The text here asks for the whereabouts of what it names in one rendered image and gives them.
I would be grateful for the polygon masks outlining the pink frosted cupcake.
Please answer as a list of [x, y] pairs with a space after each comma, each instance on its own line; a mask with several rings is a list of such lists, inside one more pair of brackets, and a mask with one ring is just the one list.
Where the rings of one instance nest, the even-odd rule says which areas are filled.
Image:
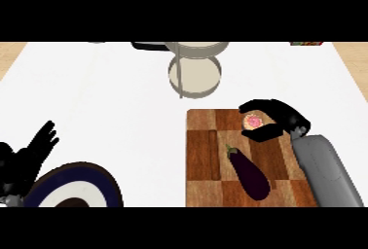
[[254, 130], [260, 128], [263, 125], [264, 125], [263, 117], [259, 114], [250, 113], [244, 115], [242, 128], [245, 130]]

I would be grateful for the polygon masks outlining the black flat object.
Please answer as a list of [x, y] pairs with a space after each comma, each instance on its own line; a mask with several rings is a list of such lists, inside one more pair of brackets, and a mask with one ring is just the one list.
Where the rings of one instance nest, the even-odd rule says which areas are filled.
[[165, 51], [168, 48], [164, 42], [131, 42], [131, 46], [137, 50], [146, 51]]

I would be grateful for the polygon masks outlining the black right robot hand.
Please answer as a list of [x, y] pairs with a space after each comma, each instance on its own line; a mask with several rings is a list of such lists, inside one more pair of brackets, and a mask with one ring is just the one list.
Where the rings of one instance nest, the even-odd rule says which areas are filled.
[[310, 129], [310, 122], [300, 113], [278, 99], [253, 99], [238, 106], [238, 112], [262, 111], [273, 124], [264, 124], [256, 129], [242, 129], [241, 135], [256, 142], [264, 142], [284, 135], [284, 132], [304, 136]]

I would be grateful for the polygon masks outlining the dark purple eggplant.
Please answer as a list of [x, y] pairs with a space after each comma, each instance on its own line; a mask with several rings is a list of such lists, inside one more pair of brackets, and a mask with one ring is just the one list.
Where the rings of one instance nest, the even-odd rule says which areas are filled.
[[236, 147], [228, 146], [228, 159], [247, 195], [263, 200], [270, 193], [270, 185], [262, 170]]

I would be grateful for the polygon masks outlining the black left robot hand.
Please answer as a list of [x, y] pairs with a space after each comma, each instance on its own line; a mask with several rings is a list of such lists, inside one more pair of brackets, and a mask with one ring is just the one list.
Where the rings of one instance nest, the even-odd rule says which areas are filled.
[[6, 142], [0, 142], [0, 197], [27, 196], [58, 142], [52, 121], [46, 122], [28, 145], [16, 152]]

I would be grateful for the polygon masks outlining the blue and white striped plate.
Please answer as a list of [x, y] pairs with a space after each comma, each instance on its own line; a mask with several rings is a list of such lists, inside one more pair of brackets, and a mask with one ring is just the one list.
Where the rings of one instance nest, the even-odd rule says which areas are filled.
[[34, 182], [25, 207], [123, 207], [115, 178], [95, 163], [78, 161], [50, 170]]

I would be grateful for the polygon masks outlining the wooden checkered cutting board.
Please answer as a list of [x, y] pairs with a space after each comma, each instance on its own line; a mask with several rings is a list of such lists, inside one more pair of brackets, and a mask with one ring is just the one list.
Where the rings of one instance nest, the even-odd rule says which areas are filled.
[[[241, 135], [242, 114], [235, 109], [186, 111], [186, 186], [188, 207], [313, 207], [316, 201], [298, 168], [290, 136], [262, 143]], [[266, 175], [270, 193], [263, 200], [247, 195], [228, 159], [235, 147]]]

